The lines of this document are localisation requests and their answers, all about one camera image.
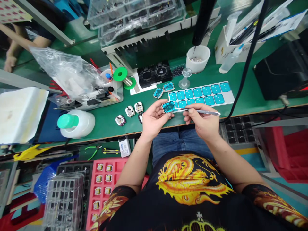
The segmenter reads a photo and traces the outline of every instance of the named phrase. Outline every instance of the green-handled pliers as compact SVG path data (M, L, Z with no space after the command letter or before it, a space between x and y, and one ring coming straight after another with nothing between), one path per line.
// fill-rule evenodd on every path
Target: green-handled pliers
M95 152L93 153L93 155L88 159L88 161L89 160L91 160L94 156L95 156L95 154L97 153L97 151L101 148L102 146L101 145L98 145L98 146L90 146L90 147L86 147L85 148L85 150L87 150L88 148L96 148L96 150L95 150Z

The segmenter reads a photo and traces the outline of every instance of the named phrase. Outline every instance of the hand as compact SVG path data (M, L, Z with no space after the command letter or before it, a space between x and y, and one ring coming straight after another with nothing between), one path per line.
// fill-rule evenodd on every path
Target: hand
M190 124L190 121L193 120L195 123L196 132L201 139L205 142L212 142L217 138L220 138L219 116L198 113L196 111L203 110L217 112L215 109L207 106L206 104L200 103L190 104L185 106L185 108L190 109L189 111L183 112L186 125Z
M174 117L174 114L164 113L161 105L168 102L167 99L157 100L143 114L142 117L142 135L149 141L152 141L160 132L164 124Z
M4 70L7 72L12 72L12 67L15 66L15 63L17 61L17 58L15 58L14 56L7 56L6 61L5 61L5 65L4 65Z

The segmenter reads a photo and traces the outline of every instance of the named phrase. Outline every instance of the person's arm in background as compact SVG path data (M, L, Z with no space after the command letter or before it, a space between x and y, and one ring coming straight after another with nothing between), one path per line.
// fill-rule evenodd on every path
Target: person's arm in background
M174 117L173 113L165 114L161 108L161 105L167 101L167 99L157 100L143 114L141 136L129 156L115 188L125 185L131 187L136 193L140 192L148 165L152 141L164 124Z
M20 35L24 38L26 38L28 36L26 29L24 29L23 27L16 26L14 24L13 24L13 26L14 26L14 29L15 29L15 33L17 35ZM4 65L5 71L12 72L12 67L15 66L15 64L17 62L17 57L18 57L21 50L22 50L22 46L18 45L18 43L16 43L14 40L12 40L12 42L10 44L10 48L6 52L6 60L5 60L5 65Z
M199 114L196 110L214 111L205 104L191 104L183 112L184 121L189 124L195 123L197 134L205 141L212 152L220 170L232 184L234 190L241 193L245 186L261 184L269 187L261 178L257 170L252 167L243 157L237 154L219 135L219 116Z
M12 31L7 26L0 24L0 30L2 30L3 33L5 33L8 37L12 39L12 41L15 41L18 45L25 48L28 52L30 52L29 46L32 47L48 47L51 44L51 41L47 38L44 38L42 36L37 36L34 41L30 41L26 39L25 37L18 35L14 31Z

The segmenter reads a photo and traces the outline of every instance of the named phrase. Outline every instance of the green solder spool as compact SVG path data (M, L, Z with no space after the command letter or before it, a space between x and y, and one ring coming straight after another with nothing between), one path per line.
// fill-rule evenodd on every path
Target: green solder spool
M133 89L136 85L136 80L134 77L127 77L127 69L125 67L119 67L113 73L114 81L124 83L124 88L127 90Z

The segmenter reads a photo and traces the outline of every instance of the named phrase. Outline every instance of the pink tray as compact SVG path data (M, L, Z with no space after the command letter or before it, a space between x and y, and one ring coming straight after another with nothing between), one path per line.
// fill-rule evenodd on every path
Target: pink tray
M100 212L103 209L104 202L108 200L110 195L105 194L105 188L110 187L111 192L115 187L115 184L117 180L120 177L121 171L127 162L128 157L125 158L106 158L106 159L100 159L95 160L93 163L93 171L92 171L92 181L91 181L91 188L90 188L90 199L89 199L89 208L88 208L88 216L87 216L87 225L86 230L90 230L94 222L92 221L93 214L100 215ZM98 165L103 164L103 170L98 170ZM107 165L112 165L112 171L107 172L106 167ZM101 175L102 176L102 182L97 183L96 177ZM111 182L106 182L105 177L106 175L112 175ZM101 188L101 194L95 195L95 188L100 187ZM93 203L95 201L99 201L99 209L94 209Z

